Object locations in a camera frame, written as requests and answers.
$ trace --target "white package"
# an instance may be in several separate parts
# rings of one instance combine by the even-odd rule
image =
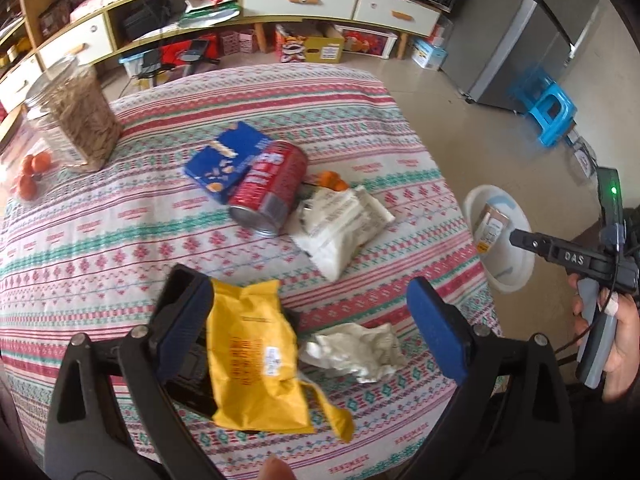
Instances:
[[[374,383],[406,365],[391,323],[375,328],[344,323],[321,330],[302,345],[298,358],[337,375],[353,374],[359,383]]]
[[[330,282],[340,278],[360,247],[394,220],[363,186],[321,187],[292,213],[286,231]]]

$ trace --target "red can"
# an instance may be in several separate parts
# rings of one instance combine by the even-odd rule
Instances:
[[[273,238],[287,221],[306,173],[305,152],[286,140],[274,140],[255,159],[229,200],[229,214],[239,225]]]

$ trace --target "yellow snack bag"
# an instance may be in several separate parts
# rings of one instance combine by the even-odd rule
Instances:
[[[353,420],[322,390],[298,378],[296,335],[280,309],[278,280],[246,287],[211,280],[207,356],[222,428],[313,433],[303,386],[315,391],[334,432],[348,442]]]

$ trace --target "patterned tablecloth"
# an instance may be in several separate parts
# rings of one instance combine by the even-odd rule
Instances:
[[[391,322],[408,365],[375,384],[304,367],[332,402],[351,410],[350,444],[312,407],[317,433],[247,435],[180,411],[229,478],[254,478],[268,453],[298,478],[360,479],[409,458],[455,384],[439,373],[405,303],[426,276],[468,319],[497,327],[492,298],[458,204],[384,85],[367,72],[272,64],[191,76],[113,103],[125,125],[99,173],[59,171],[34,205],[9,202],[0,246],[0,349],[18,412],[42,450],[47,409],[69,338],[124,335],[145,322],[177,262],[245,285],[279,278],[285,307],[309,334],[340,322]],[[308,172],[361,183],[397,221],[327,283],[286,235],[258,238],[233,224],[183,176],[209,139],[243,120],[308,154]],[[140,453],[154,457],[126,387],[116,384]]]

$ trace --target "blue gripper pad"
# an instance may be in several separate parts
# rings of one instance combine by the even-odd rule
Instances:
[[[207,320],[213,297],[209,276],[184,265],[173,267],[149,321],[150,346],[157,357],[156,377],[160,383],[180,371]]]
[[[409,282],[406,306],[442,374],[462,384],[473,348],[471,327],[465,317],[455,306],[442,301],[425,278]]]

